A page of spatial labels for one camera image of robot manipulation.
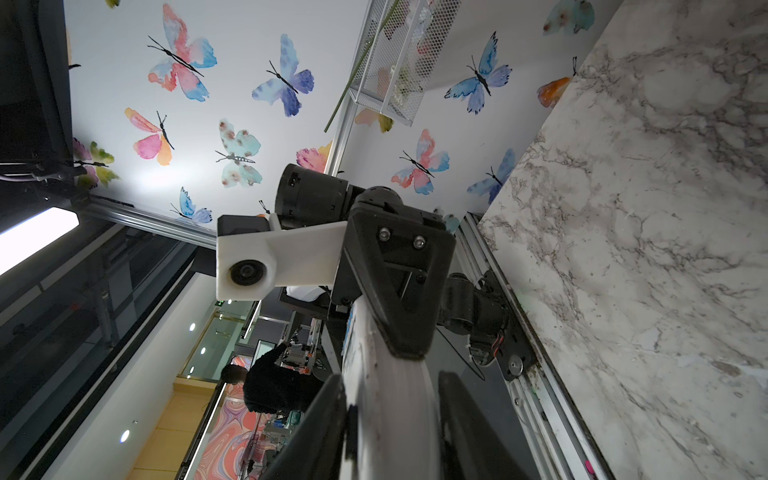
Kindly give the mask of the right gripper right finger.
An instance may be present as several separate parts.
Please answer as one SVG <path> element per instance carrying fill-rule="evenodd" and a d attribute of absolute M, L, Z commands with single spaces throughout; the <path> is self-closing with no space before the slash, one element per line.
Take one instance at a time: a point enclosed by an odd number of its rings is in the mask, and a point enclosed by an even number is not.
<path fill-rule="evenodd" d="M 527 479 L 459 376 L 438 376 L 444 479 Z"/>

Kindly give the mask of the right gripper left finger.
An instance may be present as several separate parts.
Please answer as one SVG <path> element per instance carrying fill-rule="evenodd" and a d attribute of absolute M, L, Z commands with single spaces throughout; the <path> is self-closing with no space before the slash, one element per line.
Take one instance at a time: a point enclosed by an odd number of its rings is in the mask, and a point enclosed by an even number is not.
<path fill-rule="evenodd" d="M 347 409 L 343 378 L 332 375 L 260 479 L 339 479 Z"/>

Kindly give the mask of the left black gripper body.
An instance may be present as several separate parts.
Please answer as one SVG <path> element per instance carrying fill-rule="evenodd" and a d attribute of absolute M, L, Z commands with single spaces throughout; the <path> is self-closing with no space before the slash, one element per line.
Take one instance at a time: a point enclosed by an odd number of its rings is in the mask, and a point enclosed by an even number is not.
<path fill-rule="evenodd" d="M 433 340 L 456 240 L 433 212 L 356 201 L 331 290 L 334 305 L 364 297 L 391 354 L 421 360 Z"/>

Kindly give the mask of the white wireless mouse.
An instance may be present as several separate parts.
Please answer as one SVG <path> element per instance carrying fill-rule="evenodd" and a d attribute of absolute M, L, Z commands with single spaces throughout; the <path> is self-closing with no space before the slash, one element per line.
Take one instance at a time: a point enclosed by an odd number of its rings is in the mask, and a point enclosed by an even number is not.
<path fill-rule="evenodd" d="M 364 297 L 352 305 L 342 348 L 348 427 L 342 479 L 440 479 L 438 403 L 427 365 L 393 356 Z"/>

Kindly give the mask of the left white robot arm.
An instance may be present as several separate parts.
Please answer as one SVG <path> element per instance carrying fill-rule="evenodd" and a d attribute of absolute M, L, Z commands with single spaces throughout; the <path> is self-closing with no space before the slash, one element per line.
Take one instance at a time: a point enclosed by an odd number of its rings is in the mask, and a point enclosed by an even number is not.
<path fill-rule="evenodd" d="M 405 205 L 387 187 L 363 189 L 298 165 L 280 178 L 275 207 L 284 228 L 345 222 L 340 259 L 331 267 L 331 304 L 365 299 L 389 351 L 421 360 L 437 327 L 465 335 L 479 367 L 497 363 L 513 380 L 535 362 L 502 279 L 454 272 L 456 238 L 435 213 Z"/>

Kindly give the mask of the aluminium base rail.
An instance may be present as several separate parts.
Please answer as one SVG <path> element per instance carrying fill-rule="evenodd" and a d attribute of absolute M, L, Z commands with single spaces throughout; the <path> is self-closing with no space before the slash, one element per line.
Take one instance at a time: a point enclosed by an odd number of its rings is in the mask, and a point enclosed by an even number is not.
<path fill-rule="evenodd" d="M 466 214 L 455 238 L 462 271 L 491 287 L 511 311 L 496 365 L 505 378 L 537 473 L 542 479 L 612 479 L 613 473 L 482 237 L 479 217 Z"/>

